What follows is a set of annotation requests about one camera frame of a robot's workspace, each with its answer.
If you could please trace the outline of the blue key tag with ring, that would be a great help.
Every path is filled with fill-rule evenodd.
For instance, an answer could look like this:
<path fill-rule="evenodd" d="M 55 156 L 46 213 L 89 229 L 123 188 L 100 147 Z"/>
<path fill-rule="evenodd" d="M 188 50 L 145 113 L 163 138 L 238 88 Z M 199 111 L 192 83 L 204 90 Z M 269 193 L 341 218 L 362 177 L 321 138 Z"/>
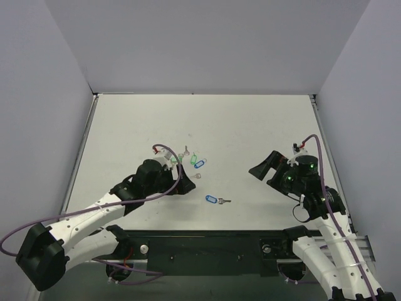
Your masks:
<path fill-rule="evenodd" d="M 214 196 L 211 196 L 211 195 L 207 195 L 205 197 L 205 199 L 206 199 L 207 202 L 210 202 L 210 203 L 213 203 L 213 204 L 216 204 L 218 202 L 218 199 L 216 197 L 214 197 Z"/>

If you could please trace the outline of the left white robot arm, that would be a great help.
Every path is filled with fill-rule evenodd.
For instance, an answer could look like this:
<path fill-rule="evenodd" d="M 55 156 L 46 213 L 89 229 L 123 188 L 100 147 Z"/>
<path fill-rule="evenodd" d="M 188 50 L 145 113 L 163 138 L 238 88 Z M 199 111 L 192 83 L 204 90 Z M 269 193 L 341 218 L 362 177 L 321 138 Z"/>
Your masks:
<path fill-rule="evenodd" d="M 186 195 L 196 188 L 181 164 L 172 166 L 164 158 L 147 159 L 91 206 L 66 214 L 45 226 L 38 221 L 28 230 L 16 263 L 34 287 L 42 292 L 51 288 L 69 267 L 95 257 L 104 250 L 115 258 L 128 253 L 126 239 L 102 226 L 138 209 L 153 195 Z"/>

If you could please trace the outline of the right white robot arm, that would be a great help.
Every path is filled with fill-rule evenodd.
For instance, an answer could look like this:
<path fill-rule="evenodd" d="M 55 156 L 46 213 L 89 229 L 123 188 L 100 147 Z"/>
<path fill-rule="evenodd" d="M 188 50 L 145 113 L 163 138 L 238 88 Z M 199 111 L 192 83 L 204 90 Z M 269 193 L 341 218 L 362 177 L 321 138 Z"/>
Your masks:
<path fill-rule="evenodd" d="M 319 159 L 297 149 L 288 159 L 278 151 L 249 173 L 262 181 L 274 170 L 267 185 L 289 196 L 299 198 L 298 206 L 308 213 L 321 233 L 330 256 L 313 239 L 305 226 L 287 228 L 280 240 L 281 252 L 298 257 L 316 278 L 328 300 L 395 300 L 373 276 L 351 229 L 345 206 L 338 192 L 322 182 Z"/>

